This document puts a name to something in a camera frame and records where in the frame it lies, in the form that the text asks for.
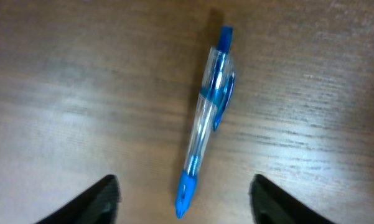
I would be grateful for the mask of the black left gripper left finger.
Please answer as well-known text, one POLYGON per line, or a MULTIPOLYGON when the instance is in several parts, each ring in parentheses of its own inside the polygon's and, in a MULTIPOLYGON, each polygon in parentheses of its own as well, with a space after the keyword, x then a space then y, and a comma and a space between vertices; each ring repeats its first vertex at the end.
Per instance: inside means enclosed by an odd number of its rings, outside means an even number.
POLYGON ((121 191, 117 176, 109 174, 38 224, 115 224, 121 191))

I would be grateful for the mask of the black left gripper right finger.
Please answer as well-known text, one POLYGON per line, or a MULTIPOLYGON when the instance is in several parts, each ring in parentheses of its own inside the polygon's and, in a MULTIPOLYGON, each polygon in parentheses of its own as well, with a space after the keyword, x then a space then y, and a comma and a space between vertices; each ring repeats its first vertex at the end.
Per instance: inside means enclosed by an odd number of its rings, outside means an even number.
POLYGON ((256 224, 334 224, 261 174, 251 183, 250 204, 256 224))

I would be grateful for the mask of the blue ballpoint pen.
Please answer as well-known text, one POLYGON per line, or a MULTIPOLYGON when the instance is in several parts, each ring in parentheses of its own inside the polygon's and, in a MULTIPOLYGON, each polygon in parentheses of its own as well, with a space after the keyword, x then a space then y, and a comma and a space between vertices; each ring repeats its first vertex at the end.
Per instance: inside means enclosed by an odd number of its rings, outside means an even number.
POLYGON ((233 28, 221 28, 218 44, 210 49, 200 87, 187 155, 180 176, 175 214, 181 219, 194 197, 208 140, 216 131, 230 102, 235 70, 230 56, 233 28))

